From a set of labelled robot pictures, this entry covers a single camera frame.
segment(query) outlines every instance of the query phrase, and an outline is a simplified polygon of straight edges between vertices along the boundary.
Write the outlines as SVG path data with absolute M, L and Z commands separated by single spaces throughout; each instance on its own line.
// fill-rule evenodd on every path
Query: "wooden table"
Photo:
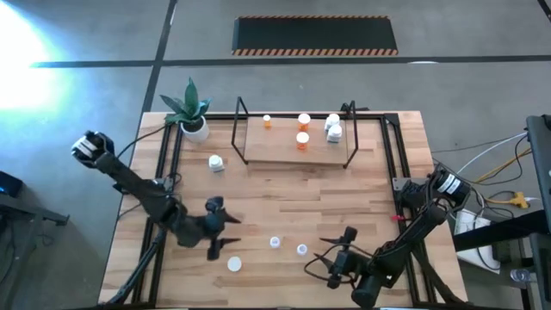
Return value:
M 433 165 L 421 114 L 417 111 L 396 113 L 412 177 L 424 177 L 432 172 Z M 139 136 L 161 127 L 164 116 L 164 113 L 144 114 Z M 188 249 L 178 246 L 174 236 L 169 234 L 157 306 L 357 307 L 350 299 L 350 286 L 328 289 L 325 282 L 306 275 L 302 269 L 313 259 L 314 252 L 322 253 L 329 247 L 319 241 L 319 237 L 337 238 L 346 226 L 357 228 L 355 244 L 371 252 L 398 235 L 398 227 L 390 219 L 395 211 L 380 124 L 358 121 L 359 151 L 346 170 L 342 166 L 311 164 L 244 165 L 230 145 L 232 121 L 208 121 L 208 125 L 211 133 L 203 144 L 183 141 L 178 167 L 183 181 L 176 192 L 182 194 L 183 203 L 195 215 L 205 214 L 204 204 L 208 197 L 223 195 L 228 213 L 243 223 L 226 225 L 222 236 L 242 240 L 227 245 L 219 260 L 208 262 L 207 241 Z M 170 135 L 165 173 L 169 171 L 175 136 L 176 133 Z M 398 154 L 392 131 L 390 136 L 393 153 Z M 162 132 L 136 145 L 131 168 L 141 177 L 154 177 L 161 139 Z M 245 124 L 242 122 L 238 125 L 236 144 L 245 145 Z M 217 174 L 209 171 L 207 159 L 213 154 L 224 159 L 225 171 Z M 399 167 L 397 156 L 394 161 Z M 121 212 L 136 203 L 135 198 L 125 197 Z M 138 262 L 145 220 L 145 212 L 139 208 L 118 222 L 100 301 L 116 293 Z M 270 248 L 272 236 L 282 240 L 280 249 Z M 448 225 L 437 227 L 425 243 L 430 263 L 454 293 L 466 300 Z M 299 244 L 308 246 L 304 257 L 296 253 Z M 243 262 L 237 273 L 226 267 L 232 256 L 239 256 Z M 146 274 L 143 298 L 149 292 L 151 269 L 152 264 Z M 313 265 L 313 271 L 325 274 L 321 263 Z M 419 268 L 416 273 L 421 295 L 424 295 Z M 411 304 L 406 273 L 392 289 L 384 288 L 377 300 L 379 307 Z

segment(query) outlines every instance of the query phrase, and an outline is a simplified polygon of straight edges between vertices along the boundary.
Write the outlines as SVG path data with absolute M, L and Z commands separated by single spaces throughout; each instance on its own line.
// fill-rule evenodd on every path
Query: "concrete floor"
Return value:
M 17 309 L 60 309 L 96 303 L 121 200 L 109 178 L 71 155 L 87 130 L 106 133 L 120 150 L 139 124 L 151 67 L 25 69 L 35 61 L 154 59 L 168 0 L 19 0 L 0 3 L 0 170 L 22 179 L 23 199 L 62 214 L 67 227 L 46 226 L 53 245 L 38 245 Z M 232 20 L 239 15 L 388 14 L 404 56 L 551 54 L 551 23 L 536 0 L 181 0 L 166 59 L 230 58 Z M 528 115 L 549 113 L 551 63 L 439 65 L 294 65 L 171 67 L 160 72 L 152 111 L 166 111 L 159 94 L 182 96 L 187 77 L 213 111 L 231 111 L 236 96 L 250 110 L 337 109 L 356 100 L 375 110 L 421 110 L 430 147 L 470 146 L 521 133 Z M 506 145 L 475 162 L 477 177 L 513 156 Z M 435 155 L 459 169 L 482 149 Z M 128 162 L 131 152 L 124 157 Z M 530 157 L 520 180 L 480 188 L 539 196 Z M 515 176 L 517 167 L 504 172 Z M 533 203 L 532 210 L 541 208 Z M 467 208 L 476 210 L 474 204 Z M 509 208 L 515 214 L 524 211 Z M 462 266 L 469 300 L 521 308 L 520 294 L 488 272 Z

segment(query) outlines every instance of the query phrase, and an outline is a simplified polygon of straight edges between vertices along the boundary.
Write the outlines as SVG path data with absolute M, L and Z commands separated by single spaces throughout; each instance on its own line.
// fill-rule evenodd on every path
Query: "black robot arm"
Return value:
M 116 188 L 135 196 L 152 221 L 176 235 L 179 245 L 196 246 L 201 239 L 211 240 L 209 260 L 217 259 L 224 244 L 238 239 L 217 239 L 226 222 L 240 223 L 226 212 L 224 199 L 207 200 L 207 215 L 190 216 L 188 209 L 161 182 L 146 180 L 130 170 L 114 155 L 113 141 L 103 133 L 86 132 L 72 147 L 71 153 L 85 166 L 98 169 L 116 181 Z
M 418 244 L 436 227 L 441 225 L 449 212 L 461 208 L 467 200 L 471 187 L 461 179 L 449 173 L 441 166 L 437 166 L 428 180 L 416 184 L 408 180 L 402 189 L 396 192 L 396 197 L 404 206 L 416 208 L 418 216 L 393 241 L 386 242 L 373 255 L 367 255 L 351 244 L 356 238 L 357 231 L 347 227 L 343 237 L 339 239 L 322 239 L 341 245 L 335 262 L 324 256 L 316 255 L 313 261 L 320 260 L 327 267 L 330 277 L 327 278 L 329 288 L 337 288 L 342 276 L 347 276 L 354 289 L 351 298 L 360 307 L 371 309 L 374 307 L 382 287 L 391 288 L 406 267 L 406 261 L 411 254 L 418 260 L 425 274 L 432 280 L 436 290 L 447 303 L 463 303 L 451 289 L 446 286 L 426 257 L 418 251 Z

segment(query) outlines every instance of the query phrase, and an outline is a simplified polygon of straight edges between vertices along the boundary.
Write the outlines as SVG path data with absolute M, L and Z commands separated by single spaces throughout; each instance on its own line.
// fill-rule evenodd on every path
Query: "white pot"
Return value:
M 193 133 L 187 131 L 183 127 L 183 123 L 180 123 L 180 128 L 182 129 L 185 137 L 191 142 L 201 143 L 202 141 L 207 139 L 208 134 L 210 133 L 210 131 L 208 130 L 207 120 L 205 120 L 204 116 L 201 116 L 201 118 L 203 119 L 203 127 Z

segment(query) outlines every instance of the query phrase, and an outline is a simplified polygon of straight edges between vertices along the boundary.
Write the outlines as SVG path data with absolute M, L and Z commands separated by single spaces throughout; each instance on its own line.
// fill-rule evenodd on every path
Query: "black mat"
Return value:
M 232 54 L 393 56 L 398 49 L 384 15 L 252 15 L 235 20 Z

